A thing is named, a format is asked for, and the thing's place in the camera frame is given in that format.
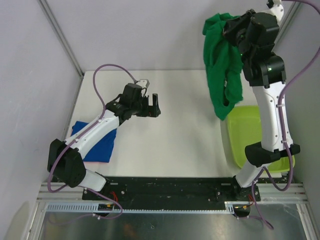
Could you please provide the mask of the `green t shirt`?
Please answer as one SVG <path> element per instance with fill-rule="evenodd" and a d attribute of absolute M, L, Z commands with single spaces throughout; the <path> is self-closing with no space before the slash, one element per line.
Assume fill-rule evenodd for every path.
<path fill-rule="evenodd" d="M 209 95 L 215 115 L 221 121 L 243 100 L 241 54 L 223 36 L 227 21 L 235 18 L 229 13 L 217 13 L 205 20 L 202 30 L 203 62 Z"/>

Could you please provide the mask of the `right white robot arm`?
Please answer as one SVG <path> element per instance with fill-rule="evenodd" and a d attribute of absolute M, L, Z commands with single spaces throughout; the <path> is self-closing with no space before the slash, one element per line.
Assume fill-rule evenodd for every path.
<path fill-rule="evenodd" d="M 252 185 L 273 162 L 301 150 L 291 138 L 286 107 L 286 70 L 284 60 L 273 52 L 280 30 L 284 7 L 280 0 L 269 0 L 268 9 L 248 10 L 242 16 L 226 21 L 223 37 L 237 47 L 243 62 L 243 73 L 255 95 L 262 130 L 262 140 L 245 147 L 246 162 L 232 179 L 231 196 L 242 201 L 253 194 Z"/>

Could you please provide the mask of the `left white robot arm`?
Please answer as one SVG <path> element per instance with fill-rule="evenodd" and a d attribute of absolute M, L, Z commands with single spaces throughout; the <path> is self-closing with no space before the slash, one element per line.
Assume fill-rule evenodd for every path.
<path fill-rule="evenodd" d="M 86 169 L 84 158 L 105 137 L 132 116 L 156 118 L 161 114 L 158 94 L 147 95 L 147 89 L 128 83 L 121 94 L 103 105 L 102 113 L 80 131 L 65 140 L 55 139 L 49 147 L 48 179 L 56 177 L 71 188 L 93 190 L 100 200 L 110 196 L 111 188 L 99 173 Z"/>

